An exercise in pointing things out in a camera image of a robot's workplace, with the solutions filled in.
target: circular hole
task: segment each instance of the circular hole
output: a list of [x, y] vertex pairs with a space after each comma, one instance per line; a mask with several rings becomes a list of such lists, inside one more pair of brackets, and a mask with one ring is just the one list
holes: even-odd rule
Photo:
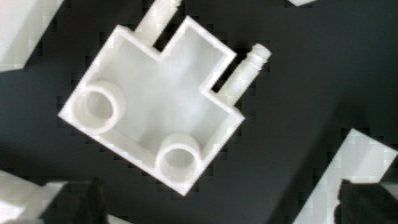
[[162, 161], [164, 175], [174, 182], [183, 182], [190, 178], [196, 171], [196, 161], [192, 153], [183, 149], [167, 152]]
[[85, 104], [91, 115], [100, 119], [110, 119], [114, 114], [112, 103], [100, 92], [89, 93]]

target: white plastic piece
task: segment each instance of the white plastic piece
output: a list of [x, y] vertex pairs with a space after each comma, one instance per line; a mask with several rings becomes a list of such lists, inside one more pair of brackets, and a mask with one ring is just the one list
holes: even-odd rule
[[[0, 224], [41, 214], [62, 186], [64, 183], [59, 182], [50, 183], [41, 187], [20, 177], [0, 171]], [[30, 203], [39, 205], [32, 210], [27, 209]], [[108, 215], [108, 223], [132, 224], [112, 215]]]
[[62, 0], [0, 0], [0, 72], [21, 69]]
[[178, 4], [155, 2], [139, 33], [116, 27], [59, 116], [185, 195], [243, 121], [233, 105], [270, 52], [254, 46], [215, 93], [235, 52], [190, 17], [164, 52], [151, 46]]
[[295, 6], [302, 6], [315, 2], [316, 0], [290, 0], [290, 2], [295, 4]]
[[341, 181], [379, 183], [398, 152], [352, 129], [302, 207], [295, 224], [334, 224]]
[[39, 186], [0, 171], [0, 223], [21, 215], [39, 189]]

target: black background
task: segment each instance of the black background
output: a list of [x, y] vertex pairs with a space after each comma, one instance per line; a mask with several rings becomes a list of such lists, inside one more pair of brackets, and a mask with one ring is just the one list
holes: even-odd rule
[[238, 60], [254, 43], [272, 51], [185, 198], [57, 118], [114, 27], [135, 28], [151, 3], [66, 0], [27, 67], [0, 74], [0, 169], [39, 184], [101, 178], [110, 213], [135, 224], [291, 223], [348, 129], [396, 148], [398, 1], [185, 0], [158, 48], [190, 15]]

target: white plastic fragment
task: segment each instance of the white plastic fragment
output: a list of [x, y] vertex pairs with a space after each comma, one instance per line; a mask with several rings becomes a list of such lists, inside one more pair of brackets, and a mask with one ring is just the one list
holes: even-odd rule
[[187, 17], [153, 48], [180, 1], [158, 0], [137, 31], [117, 26], [59, 116], [187, 194], [243, 121], [235, 103], [270, 52], [258, 44], [219, 93], [235, 52]]
[[316, 0], [290, 0], [290, 2], [295, 4], [295, 6], [302, 6], [315, 2]]
[[[20, 218], [29, 219], [29, 217], [37, 217], [60, 192], [62, 186], [64, 184], [60, 182], [48, 183], [41, 187], [0, 171], [0, 224], [9, 223], [9, 221]], [[108, 223], [132, 224], [112, 215], [108, 215]]]
[[39, 186], [0, 171], [0, 224], [18, 218]]
[[334, 224], [341, 181], [379, 183], [398, 152], [352, 129], [304, 204], [295, 224]]
[[21, 69], [62, 0], [0, 0], [0, 72]]

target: white plastic part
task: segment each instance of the white plastic part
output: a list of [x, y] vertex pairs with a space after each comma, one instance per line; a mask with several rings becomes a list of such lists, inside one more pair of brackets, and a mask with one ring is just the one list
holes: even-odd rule
[[215, 93], [235, 52], [190, 17], [164, 52], [151, 46], [178, 4], [155, 2], [139, 33], [116, 27], [59, 116], [185, 195], [243, 121], [233, 105], [270, 52], [254, 46]]
[[[0, 224], [9, 221], [36, 217], [60, 192], [64, 183], [48, 183], [43, 187], [20, 177], [0, 171]], [[108, 215], [110, 224], [132, 224]]]
[[341, 181], [379, 183], [398, 152], [352, 129], [318, 185], [299, 213], [295, 224], [334, 224]]
[[0, 0], [0, 72], [21, 69], [62, 0]]
[[295, 4], [295, 6], [302, 6], [315, 2], [316, 0], [290, 0], [290, 2]]
[[41, 188], [0, 171], [0, 224], [18, 218]]

